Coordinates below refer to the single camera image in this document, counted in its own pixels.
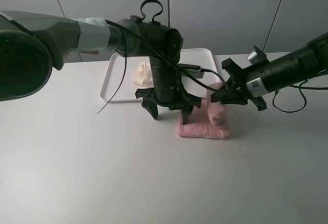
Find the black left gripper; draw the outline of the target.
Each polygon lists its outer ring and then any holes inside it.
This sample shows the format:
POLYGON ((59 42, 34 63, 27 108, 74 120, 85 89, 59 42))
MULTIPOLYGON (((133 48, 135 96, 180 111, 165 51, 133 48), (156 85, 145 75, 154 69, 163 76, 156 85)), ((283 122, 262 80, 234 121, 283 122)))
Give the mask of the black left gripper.
POLYGON ((186 125, 193 107, 201 107, 202 98, 187 93, 179 73, 172 65, 159 57, 153 56, 149 60, 154 87, 137 89, 136 98, 142 99, 141 106, 154 120, 158 118, 158 106, 181 109, 182 124, 186 125))

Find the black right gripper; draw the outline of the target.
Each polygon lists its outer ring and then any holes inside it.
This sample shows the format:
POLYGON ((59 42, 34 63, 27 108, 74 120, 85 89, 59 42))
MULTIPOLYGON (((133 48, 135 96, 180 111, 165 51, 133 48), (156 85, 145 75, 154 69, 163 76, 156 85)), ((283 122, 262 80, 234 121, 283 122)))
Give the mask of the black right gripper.
POLYGON ((238 66, 231 58, 224 60, 222 68, 230 75, 225 86, 211 94, 212 103, 221 102, 223 105, 247 105, 251 101, 259 111, 267 109, 263 95, 268 94, 261 75, 264 67, 269 65, 269 60, 258 62, 246 68, 238 66))

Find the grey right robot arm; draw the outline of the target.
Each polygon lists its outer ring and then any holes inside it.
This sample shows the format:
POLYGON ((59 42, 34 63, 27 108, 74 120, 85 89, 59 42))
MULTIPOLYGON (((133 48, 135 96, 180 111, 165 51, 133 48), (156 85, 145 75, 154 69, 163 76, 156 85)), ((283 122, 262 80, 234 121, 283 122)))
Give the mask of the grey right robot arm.
POLYGON ((228 86, 214 92, 211 102, 247 105, 251 101, 259 111, 263 111, 267 109, 264 95, 292 85, 303 90, 307 80, 327 74, 327 34, 273 61, 269 61, 258 47, 247 59, 251 65, 244 69, 231 58, 222 62, 221 67, 230 76, 228 86))

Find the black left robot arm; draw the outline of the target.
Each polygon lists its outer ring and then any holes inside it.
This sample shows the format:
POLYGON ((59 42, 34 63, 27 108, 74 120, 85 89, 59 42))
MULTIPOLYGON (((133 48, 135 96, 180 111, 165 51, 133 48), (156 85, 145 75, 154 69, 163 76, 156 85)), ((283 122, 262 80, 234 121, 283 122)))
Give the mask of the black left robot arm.
POLYGON ((30 96, 61 70, 71 52, 113 50, 124 58, 150 60, 154 86, 137 98, 153 118, 158 107, 180 110, 187 121, 201 98, 181 81, 188 72, 179 63, 183 39, 173 28, 132 16, 113 23, 103 18, 70 19, 22 11, 1 12, 1 100, 30 96))

